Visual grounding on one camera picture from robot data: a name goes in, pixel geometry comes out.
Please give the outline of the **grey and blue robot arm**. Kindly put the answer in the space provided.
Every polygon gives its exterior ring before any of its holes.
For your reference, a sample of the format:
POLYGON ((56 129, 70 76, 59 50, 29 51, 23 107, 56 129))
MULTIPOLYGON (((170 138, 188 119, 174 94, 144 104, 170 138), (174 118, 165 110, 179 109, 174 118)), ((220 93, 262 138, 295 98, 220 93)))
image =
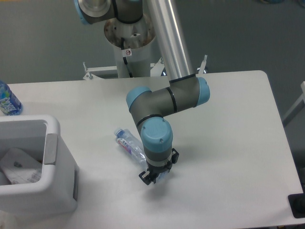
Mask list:
POLYGON ((145 184, 170 171, 179 154, 173 149, 173 131, 165 117, 197 107, 210 98, 206 80, 191 66, 173 0, 150 0, 150 14, 141 0, 77 0, 76 11, 85 24, 103 21, 104 35, 114 49, 120 78, 149 76, 150 46, 157 41, 169 86, 157 91, 138 86, 128 92, 126 103, 139 132, 147 169, 145 184))

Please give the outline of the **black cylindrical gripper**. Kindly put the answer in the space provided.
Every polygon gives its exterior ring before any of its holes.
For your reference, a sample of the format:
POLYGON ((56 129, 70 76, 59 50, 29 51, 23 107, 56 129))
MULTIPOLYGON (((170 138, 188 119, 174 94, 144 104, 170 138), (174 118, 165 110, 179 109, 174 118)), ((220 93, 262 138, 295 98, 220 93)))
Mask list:
POLYGON ((156 183, 157 177, 160 175, 169 173, 173 165, 177 163, 179 153, 175 148, 172 148, 170 160, 164 161, 147 161, 147 171, 143 171, 139 174, 139 178, 146 184, 156 183))

